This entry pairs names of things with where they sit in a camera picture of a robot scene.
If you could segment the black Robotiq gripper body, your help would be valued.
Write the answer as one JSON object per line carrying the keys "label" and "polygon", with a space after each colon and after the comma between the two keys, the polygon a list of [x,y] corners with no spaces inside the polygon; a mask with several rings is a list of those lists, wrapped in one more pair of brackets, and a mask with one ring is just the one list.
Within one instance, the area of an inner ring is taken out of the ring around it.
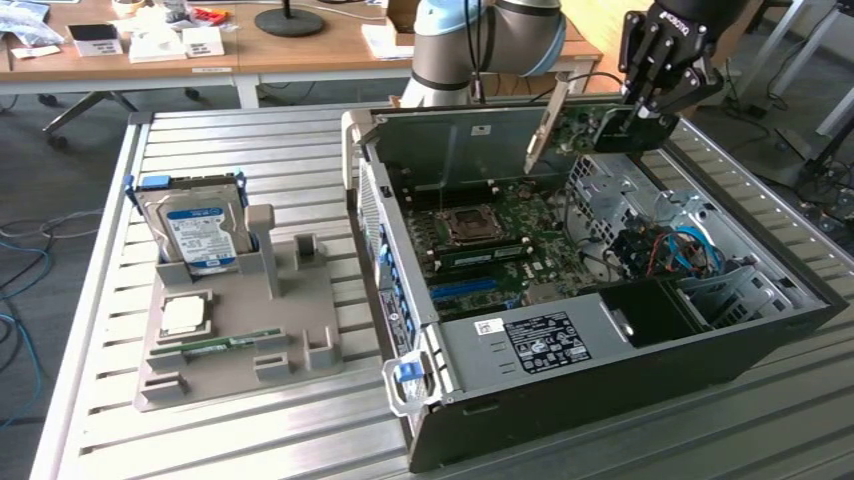
{"label": "black Robotiq gripper body", "polygon": [[666,41],[653,101],[670,76],[704,55],[717,52],[718,41],[745,10],[742,1],[657,1],[649,10],[668,10]]}

